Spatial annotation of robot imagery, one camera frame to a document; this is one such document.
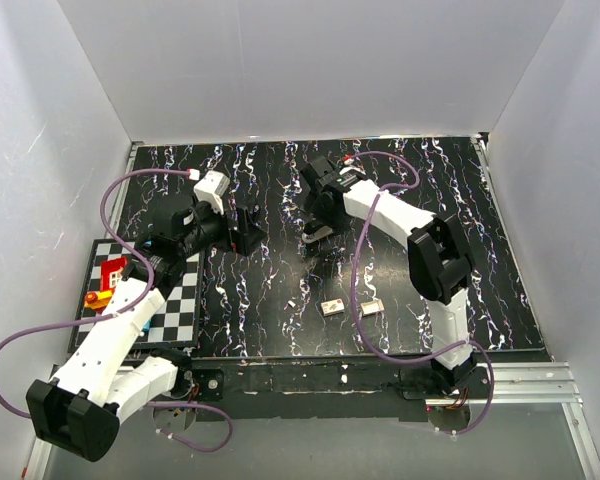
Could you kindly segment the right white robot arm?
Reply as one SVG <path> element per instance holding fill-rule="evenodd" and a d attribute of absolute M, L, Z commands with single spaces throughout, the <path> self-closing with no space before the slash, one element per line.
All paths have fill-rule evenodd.
<path fill-rule="evenodd" d="M 391 194 L 352 166 L 319 156 L 300 171 L 309 187 L 304 204 L 311 220 L 303 240 L 315 242 L 343 230 L 352 219 L 375 227 L 407 251 L 411 284 L 429 309 L 433 351 L 425 356 L 433 388 L 455 397 L 476 367 L 468 332 L 468 288 L 475 259 L 459 218 L 441 217 Z"/>

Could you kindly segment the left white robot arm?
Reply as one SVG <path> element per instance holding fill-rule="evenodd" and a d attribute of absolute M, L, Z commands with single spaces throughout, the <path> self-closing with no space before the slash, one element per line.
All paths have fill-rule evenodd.
<path fill-rule="evenodd" d="M 134 242 L 112 299 L 71 358 L 48 381 L 36 380 L 26 402 L 38 438 L 88 461 L 100 460 L 120 426 L 156 397 L 188 397 L 191 361 L 175 349 L 152 351 L 130 373 L 119 367 L 145 324 L 166 303 L 193 255 L 214 247 L 249 256 L 265 237 L 257 204 L 215 212 L 193 196 L 165 198 Z"/>

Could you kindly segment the white staple box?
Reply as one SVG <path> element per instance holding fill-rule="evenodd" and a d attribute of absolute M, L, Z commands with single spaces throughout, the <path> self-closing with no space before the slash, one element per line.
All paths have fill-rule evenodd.
<path fill-rule="evenodd" d="M 322 314 L 325 317 L 337 315 L 345 310 L 345 305 L 342 299 L 335 299 L 322 302 L 320 304 Z"/>

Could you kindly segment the open staple box tray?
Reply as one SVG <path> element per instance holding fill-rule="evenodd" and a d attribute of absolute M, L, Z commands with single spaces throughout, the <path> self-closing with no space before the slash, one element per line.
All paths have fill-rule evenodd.
<path fill-rule="evenodd" d="M 361 315 L 363 317 L 376 315 L 384 311 L 384 305 L 381 300 L 373 300 L 360 304 Z"/>

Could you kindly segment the black white checkerboard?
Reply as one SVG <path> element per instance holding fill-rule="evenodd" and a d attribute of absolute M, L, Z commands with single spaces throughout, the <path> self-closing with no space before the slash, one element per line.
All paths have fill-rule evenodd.
<path fill-rule="evenodd" d="M 129 252 L 111 239 L 96 239 L 92 243 L 89 263 L 78 300 L 77 319 L 96 315 L 84 307 L 84 296 L 100 290 L 103 262 L 129 257 Z M 187 260 L 187 270 L 181 282 L 149 322 L 149 328 L 139 336 L 132 349 L 150 350 L 160 346 L 192 347 L 197 343 L 200 311 L 200 276 L 203 264 L 196 254 Z"/>

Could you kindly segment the blue toy block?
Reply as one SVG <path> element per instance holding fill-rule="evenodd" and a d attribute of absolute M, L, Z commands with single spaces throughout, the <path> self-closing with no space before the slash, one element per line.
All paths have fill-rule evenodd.
<path fill-rule="evenodd" d="M 152 256 L 152 246 L 153 246 L 153 241 L 152 240 L 145 240 L 140 248 L 140 253 L 147 259 L 150 260 L 151 256 Z M 143 328 L 142 328 L 142 336 L 146 337 L 150 331 L 151 328 L 151 321 L 152 318 L 149 318 Z"/>

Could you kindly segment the red toy house block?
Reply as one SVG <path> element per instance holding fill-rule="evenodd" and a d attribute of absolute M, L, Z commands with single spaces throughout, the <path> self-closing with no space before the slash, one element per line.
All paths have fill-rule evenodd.
<path fill-rule="evenodd" d="M 128 263 L 128 258 L 121 256 L 105 260 L 100 266 L 100 290 L 113 291 L 121 281 L 122 272 Z"/>

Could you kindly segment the orange toy car base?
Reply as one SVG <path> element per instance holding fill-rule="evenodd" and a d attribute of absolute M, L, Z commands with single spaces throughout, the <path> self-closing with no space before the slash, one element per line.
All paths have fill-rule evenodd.
<path fill-rule="evenodd" d="M 113 297 L 112 290 L 89 291 L 84 296 L 83 306 L 96 313 L 102 313 Z"/>

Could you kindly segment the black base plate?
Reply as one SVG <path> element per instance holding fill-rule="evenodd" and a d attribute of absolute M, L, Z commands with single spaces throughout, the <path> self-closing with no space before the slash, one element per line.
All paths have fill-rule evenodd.
<path fill-rule="evenodd" d="M 197 399 L 234 419 L 397 418 L 427 420 L 428 400 L 442 398 L 426 366 L 375 357 L 299 357 L 192 361 L 202 381 Z"/>

